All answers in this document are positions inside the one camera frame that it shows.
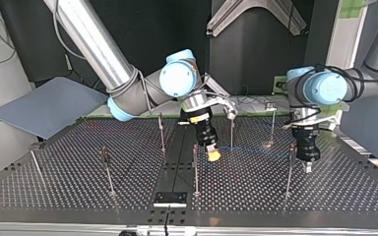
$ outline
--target metal rod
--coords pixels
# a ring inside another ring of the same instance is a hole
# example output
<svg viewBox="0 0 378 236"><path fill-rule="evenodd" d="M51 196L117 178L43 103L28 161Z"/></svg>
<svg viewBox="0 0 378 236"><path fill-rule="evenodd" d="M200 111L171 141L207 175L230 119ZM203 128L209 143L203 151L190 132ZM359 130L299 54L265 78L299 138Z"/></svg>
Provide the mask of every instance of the metal rod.
<svg viewBox="0 0 378 236"><path fill-rule="evenodd" d="M57 0L44 0L54 12ZM89 0L58 0L58 20L108 90L135 75L132 67L100 20Z"/></svg>
<svg viewBox="0 0 378 236"><path fill-rule="evenodd" d="M161 150L165 152L165 146L164 146L164 132L163 132L163 124L162 124L162 114L158 116L158 127L160 128L160 134L161 134Z"/></svg>
<svg viewBox="0 0 378 236"><path fill-rule="evenodd" d="M198 197L201 193L199 192L199 182L198 182L198 146L193 145L193 163L195 165L195 197Z"/></svg>
<svg viewBox="0 0 378 236"><path fill-rule="evenodd" d="M287 185L286 185L286 193L284 195L284 202L287 203L287 199L289 198L289 190L290 190L290 180L292 175L292 167L295 159L295 145L290 145L289 148L289 171L287 174Z"/></svg>
<svg viewBox="0 0 378 236"><path fill-rule="evenodd" d="M42 175L41 168L38 165L38 161L36 159L35 153L33 152L33 150L30 150L30 153L32 155L32 159L33 159L33 162L35 164L36 170L38 171L39 177L41 178L44 189L45 189L45 191L47 191L47 186L46 186L45 181L44 181L44 176Z"/></svg>
<svg viewBox="0 0 378 236"><path fill-rule="evenodd" d="M234 120L231 120L231 150L233 148L233 140L234 140Z"/></svg>
<svg viewBox="0 0 378 236"><path fill-rule="evenodd" d="M110 189L111 189L111 194L115 195L115 190L113 189L113 184L112 184L112 177L110 175L110 171L109 171L109 167L108 166L106 166L106 174L108 175L109 186L110 186Z"/></svg>
<svg viewBox="0 0 378 236"><path fill-rule="evenodd" d="M33 162L35 164L36 170L38 170L39 174L42 175L41 168L39 167L38 161L36 160L36 157L35 157L35 153L33 152L33 150L30 150L30 153L32 155L32 159L33 159Z"/></svg>
<svg viewBox="0 0 378 236"><path fill-rule="evenodd" d="M273 118L272 118L272 133L270 135L270 145L273 144L273 134L275 133L275 121L276 121L276 110L273 111Z"/></svg>

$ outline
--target metal bracket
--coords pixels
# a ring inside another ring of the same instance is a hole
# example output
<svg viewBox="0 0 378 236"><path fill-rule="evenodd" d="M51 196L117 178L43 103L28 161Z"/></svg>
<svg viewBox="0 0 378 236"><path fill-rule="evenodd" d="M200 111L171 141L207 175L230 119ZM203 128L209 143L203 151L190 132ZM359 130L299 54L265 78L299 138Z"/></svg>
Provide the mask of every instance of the metal bracket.
<svg viewBox="0 0 378 236"><path fill-rule="evenodd" d="M207 35L218 36L243 12L255 7L269 10L293 35L299 35L306 27L290 0L226 0L208 22Z"/></svg>
<svg viewBox="0 0 378 236"><path fill-rule="evenodd" d="M205 74L205 82L206 85L214 92L221 94L223 96L230 96L230 94L222 86L220 86L220 84L218 84L217 81L214 80L214 78L212 78L209 74Z"/></svg>

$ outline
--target gray panel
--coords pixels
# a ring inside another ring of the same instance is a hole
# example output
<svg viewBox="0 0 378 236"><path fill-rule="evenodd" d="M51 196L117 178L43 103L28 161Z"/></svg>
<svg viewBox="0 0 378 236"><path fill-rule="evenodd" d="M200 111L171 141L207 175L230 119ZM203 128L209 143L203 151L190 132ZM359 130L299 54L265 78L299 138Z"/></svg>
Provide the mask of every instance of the gray panel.
<svg viewBox="0 0 378 236"><path fill-rule="evenodd" d="M367 9L366 19L361 31L357 54L355 55L354 67L360 68L367 56L371 44L378 32L378 1L370 4Z"/></svg>
<svg viewBox="0 0 378 236"><path fill-rule="evenodd" d="M275 144L266 147L271 118L237 118L231 152L229 122L215 118L222 158L208 162L200 151L201 196L192 196L187 208L169 211L152 209L156 180L164 172L158 120L84 121L38 154L45 188L30 159L0 173L0 222L162 225L168 219L170 228L213 227L210 232L214 227L222 227L217 229L221 232L226 227L378 229L378 169L328 133L317 140L322 158L311 174L300 163L293 167L290 195L284 201L287 147L293 142L290 132L280 128L286 119L278 117ZM184 139L177 146L171 138L175 120L164 123L167 155L181 148L174 191L191 194L193 168L183 166L191 164L193 129L179 131ZM116 201L108 195L97 159L103 145L114 156Z"/></svg>
<svg viewBox="0 0 378 236"><path fill-rule="evenodd" d="M278 118L276 127L286 120ZM270 117L237 118L230 151L230 123L215 119L222 158L209 162L199 152L201 195L192 197L187 225L378 228L378 169L326 132L317 139L322 158L313 172L294 165L286 201L287 147L294 139L276 128L275 143L267 147L271 122Z"/></svg>
<svg viewBox="0 0 378 236"><path fill-rule="evenodd" d="M1 175L0 221L70 223L148 223L163 217L150 207L164 155L154 119L121 123L87 120L36 154L42 178L32 159L14 163ZM176 120L164 120L169 148ZM99 157L107 146L116 196Z"/></svg>
<svg viewBox="0 0 378 236"><path fill-rule="evenodd" d="M58 77L1 106L0 119L49 139L106 100L107 96L98 91Z"/></svg>
<svg viewBox="0 0 378 236"><path fill-rule="evenodd" d="M378 157L378 97L353 102L343 114L341 130Z"/></svg>

